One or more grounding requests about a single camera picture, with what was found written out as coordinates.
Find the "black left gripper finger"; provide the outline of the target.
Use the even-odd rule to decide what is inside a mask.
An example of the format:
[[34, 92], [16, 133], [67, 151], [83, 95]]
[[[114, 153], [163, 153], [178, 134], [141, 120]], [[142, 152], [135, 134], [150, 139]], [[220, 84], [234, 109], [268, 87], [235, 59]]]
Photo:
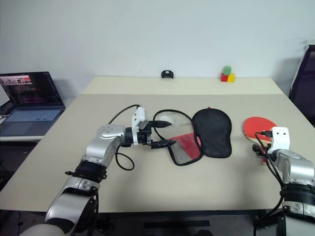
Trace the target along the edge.
[[176, 143], [175, 140], [160, 140], [151, 142], [151, 149], [168, 148]]
[[150, 121], [150, 127], [151, 128], [166, 128], [171, 126], [172, 123], [168, 122], [168, 121], [163, 121], [163, 120], [153, 120]]

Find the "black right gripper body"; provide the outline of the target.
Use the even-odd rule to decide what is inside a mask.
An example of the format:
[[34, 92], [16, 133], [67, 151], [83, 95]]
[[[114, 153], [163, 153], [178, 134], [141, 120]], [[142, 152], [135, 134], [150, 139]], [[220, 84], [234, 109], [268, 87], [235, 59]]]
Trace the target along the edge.
[[261, 149], [261, 147], [259, 145], [253, 144], [252, 150], [256, 154], [257, 157], [259, 157], [259, 158], [265, 157], [265, 152], [264, 152], [264, 150]]

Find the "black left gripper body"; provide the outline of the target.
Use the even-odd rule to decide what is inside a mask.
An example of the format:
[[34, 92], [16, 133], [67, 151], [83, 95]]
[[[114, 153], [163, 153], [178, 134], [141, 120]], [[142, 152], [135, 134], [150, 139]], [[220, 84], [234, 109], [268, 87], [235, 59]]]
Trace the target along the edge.
[[150, 121], [146, 124], [144, 128], [138, 130], [137, 132], [138, 144], [151, 146], [153, 142], [151, 138], [151, 134], [152, 134], [152, 122]]

